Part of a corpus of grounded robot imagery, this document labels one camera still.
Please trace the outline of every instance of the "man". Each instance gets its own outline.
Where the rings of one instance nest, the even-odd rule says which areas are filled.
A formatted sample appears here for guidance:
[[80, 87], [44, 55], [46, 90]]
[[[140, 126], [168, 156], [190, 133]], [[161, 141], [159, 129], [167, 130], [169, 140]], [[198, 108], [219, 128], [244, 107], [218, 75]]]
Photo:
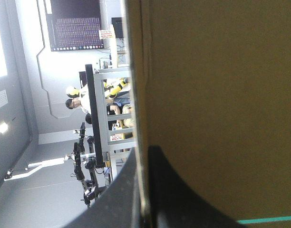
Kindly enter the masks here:
[[[120, 109], [118, 107], [121, 105], [126, 105], [130, 103], [130, 99], [128, 97], [128, 93], [121, 94], [120, 97], [115, 97], [113, 99], [106, 99], [107, 105], [110, 105], [110, 110], [115, 111], [115, 114], [120, 114]], [[65, 105], [68, 109], [74, 109], [81, 107], [82, 111], [85, 113], [91, 113], [90, 104], [89, 104], [89, 95], [88, 95], [88, 86], [86, 85], [80, 90], [79, 97], [74, 99], [68, 99], [65, 102]]]

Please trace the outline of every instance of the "white wall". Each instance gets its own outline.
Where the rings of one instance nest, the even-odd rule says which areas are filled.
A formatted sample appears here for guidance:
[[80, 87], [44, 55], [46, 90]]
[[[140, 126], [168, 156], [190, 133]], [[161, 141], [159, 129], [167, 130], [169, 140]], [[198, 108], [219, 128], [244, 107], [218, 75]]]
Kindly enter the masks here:
[[[99, 68], [99, 64], [97, 65], [99, 58], [107, 57], [109, 50], [100, 50], [107, 53], [102, 53], [98, 50], [51, 52], [44, 4], [43, 0], [39, 0], [44, 43], [46, 46], [42, 50], [43, 41], [37, 1], [16, 0], [16, 5], [39, 134], [79, 128], [81, 122], [84, 120], [85, 114], [79, 109], [69, 110], [65, 107], [64, 103], [67, 100], [65, 89], [68, 85], [80, 87], [78, 72], [85, 70], [85, 64], [93, 64], [95, 68]], [[107, 21], [111, 21], [111, 17], [121, 16], [120, 0], [101, 0], [100, 8], [103, 29], [106, 28]], [[43, 87], [49, 93], [51, 109], [48, 106], [47, 93], [41, 87], [36, 59], [40, 51], [39, 66], [42, 83]]]

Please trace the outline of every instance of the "brown surface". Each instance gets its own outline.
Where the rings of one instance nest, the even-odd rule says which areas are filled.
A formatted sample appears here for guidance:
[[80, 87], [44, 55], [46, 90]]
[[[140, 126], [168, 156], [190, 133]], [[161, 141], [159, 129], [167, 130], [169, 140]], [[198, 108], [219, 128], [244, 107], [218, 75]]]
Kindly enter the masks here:
[[248, 228], [291, 228], [291, 221], [261, 223], [257, 225], [249, 225]]
[[131, 30], [144, 146], [235, 219], [291, 215], [291, 1], [150, 0], [150, 23], [148, 80]]

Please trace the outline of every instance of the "monitor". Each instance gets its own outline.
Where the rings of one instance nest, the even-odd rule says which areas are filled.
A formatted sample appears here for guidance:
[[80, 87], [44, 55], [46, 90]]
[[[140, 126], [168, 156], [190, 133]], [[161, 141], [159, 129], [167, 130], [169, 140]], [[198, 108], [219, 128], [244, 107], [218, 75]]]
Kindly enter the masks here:
[[51, 51], [104, 48], [99, 0], [45, 0]]

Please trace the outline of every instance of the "gray wall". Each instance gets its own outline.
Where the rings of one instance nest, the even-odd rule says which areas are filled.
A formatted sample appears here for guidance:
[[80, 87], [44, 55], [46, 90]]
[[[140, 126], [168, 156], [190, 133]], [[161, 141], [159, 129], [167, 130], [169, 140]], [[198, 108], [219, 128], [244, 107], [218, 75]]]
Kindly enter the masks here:
[[[64, 157], [71, 153], [75, 141], [39, 145], [31, 162]], [[12, 189], [0, 205], [0, 228], [61, 227], [87, 209], [83, 189], [75, 177], [73, 162], [46, 167], [28, 178], [7, 181], [0, 190]], [[90, 179], [87, 170], [84, 175]], [[105, 185], [103, 175], [97, 175], [99, 186]]]
[[[39, 66], [36, 56], [43, 48], [43, 40], [40, 29], [37, 1], [16, 0], [20, 30], [23, 38], [23, 46], [26, 56], [27, 69], [33, 95], [33, 103], [37, 118], [39, 134], [59, 132], [76, 129], [81, 125], [85, 114], [81, 110], [68, 110], [64, 102], [68, 97], [65, 89], [69, 85], [80, 87], [79, 71], [85, 70], [85, 64], [96, 63], [100, 57], [107, 57], [109, 50], [83, 50], [72, 52], [51, 52], [49, 48], [48, 31], [44, 13], [43, 0], [39, 0], [41, 20], [43, 21], [44, 48], [39, 54]], [[101, 14], [103, 28], [111, 17], [120, 17], [120, 0], [107, 0], [108, 16], [106, 19], [105, 1], [101, 1]], [[49, 93], [51, 109], [48, 104], [48, 96], [41, 87]]]
[[4, 135], [0, 134], [0, 184], [25, 150], [25, 160], [28, 159], [38, 135], [15, 9], [13, 5], [6, 7], [9, 4], [11, 1], [0, 0], [0, 33], [8, 71], [7, 76], [0, 77], [0, 91], [5, 89], [8, 96], [8, 104], [0, 108], [0, 123], [15, 120]]

